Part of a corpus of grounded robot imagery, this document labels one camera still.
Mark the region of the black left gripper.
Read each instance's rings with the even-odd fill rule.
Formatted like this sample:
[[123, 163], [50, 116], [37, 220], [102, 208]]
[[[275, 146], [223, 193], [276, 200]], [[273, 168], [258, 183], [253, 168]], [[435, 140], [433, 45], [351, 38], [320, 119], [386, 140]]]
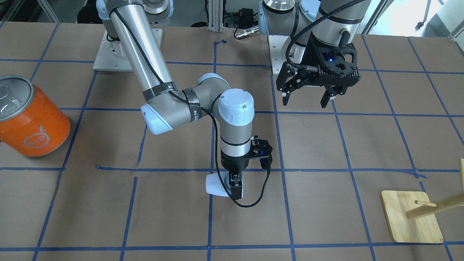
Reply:
[[357, 69], [357, 51], [349, 42], [350, 37], [349, 31], [342, 31], [341, 39], [332, 46], [310, 34], [301, 63], [314, 70], [294, 70], [285, 62], [277, 77], [276, 85], [282, 92], [284, 106], [287, 106], [292, 92], [309, 85], [325, 87], [320, 105], [326, 108], [331, 99], [344, 95], [347, 87], [354, 86], [361, 79]]

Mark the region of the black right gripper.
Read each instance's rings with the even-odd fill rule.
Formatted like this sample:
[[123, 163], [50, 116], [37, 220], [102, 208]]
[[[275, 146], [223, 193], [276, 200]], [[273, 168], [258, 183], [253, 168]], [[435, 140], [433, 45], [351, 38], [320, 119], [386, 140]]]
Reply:
[[249, 165], [244, 156], [232, 157], [221, 152], [221, 164], [229, 172], [231, 198], [239, 200], [243, 196], [243, 170]]

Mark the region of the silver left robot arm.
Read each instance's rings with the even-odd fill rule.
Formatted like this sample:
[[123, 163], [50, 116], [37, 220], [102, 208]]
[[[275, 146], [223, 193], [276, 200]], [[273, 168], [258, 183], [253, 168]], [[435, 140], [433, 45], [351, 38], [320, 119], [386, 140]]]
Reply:
[[369, 0], [263, 0], [260, 33], [269, 36], [276, 88], [287, 105], [304, 86], [324, 87], [320, 100], [346, 93], [360, 79], [353, 37]]

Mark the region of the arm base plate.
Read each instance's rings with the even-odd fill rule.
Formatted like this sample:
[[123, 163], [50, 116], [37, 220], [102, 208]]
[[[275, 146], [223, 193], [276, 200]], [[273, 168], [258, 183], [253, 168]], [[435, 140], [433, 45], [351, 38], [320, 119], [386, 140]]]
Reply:
[[115, 29], [120, 40], [103, 40], [94, 70], [134, 72], [142, 83], [172, 79], [161, 53], [161, 29], [141, 27], [137, 31], [124, 24]]
[[[278, 76], [280, 69], [285, 58], [285, 51], [290, 43], [290, 36], [283, 35], [269, 35], [268, 36], [268, 45], [269, 45], [269, 54], [272, 62], [272, 74]], [[294, 44], [290, 50], [290, 58], [295, 63], [299, 64], [303, 59], [303, 54], [305, 47]]]

